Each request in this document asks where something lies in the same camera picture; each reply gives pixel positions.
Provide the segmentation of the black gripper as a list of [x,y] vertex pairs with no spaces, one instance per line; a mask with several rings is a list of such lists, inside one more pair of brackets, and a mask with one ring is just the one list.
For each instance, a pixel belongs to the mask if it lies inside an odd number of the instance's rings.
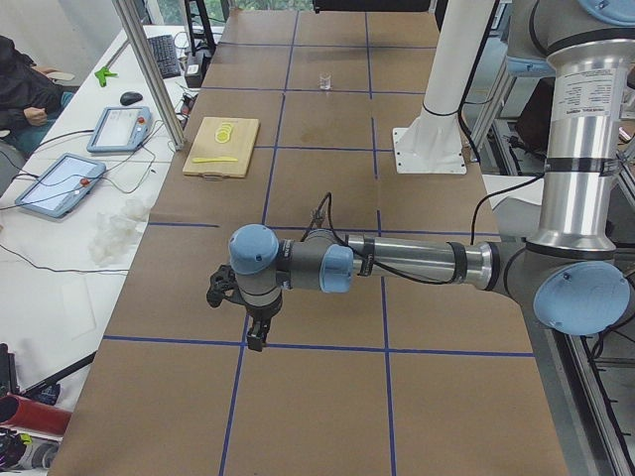
[[262,351],[267,346],[267,337],[273,317],[280,312],[283,305],[283,295],[278,294],[274,300],[265,305],[246,306],[247,313],[252,319],[251,327],[246,334],[249,350]]

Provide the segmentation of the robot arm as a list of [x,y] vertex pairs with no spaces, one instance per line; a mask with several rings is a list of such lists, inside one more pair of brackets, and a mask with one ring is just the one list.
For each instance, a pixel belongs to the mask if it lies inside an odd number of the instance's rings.
[[631,300],[605,228],[633,60],[630,1],[514,2],[509,68],[555,81],[539,225],[524,243],[340,237],[314,226],[294,241],[250,224],[232,234],[229,261],[211,278],[208,303],[244,306],[252,320],[246,342],[255,351],[266,345],[284,291],[345,293],[354,277],[386,274],[499,293],[564,334],[606,329]]

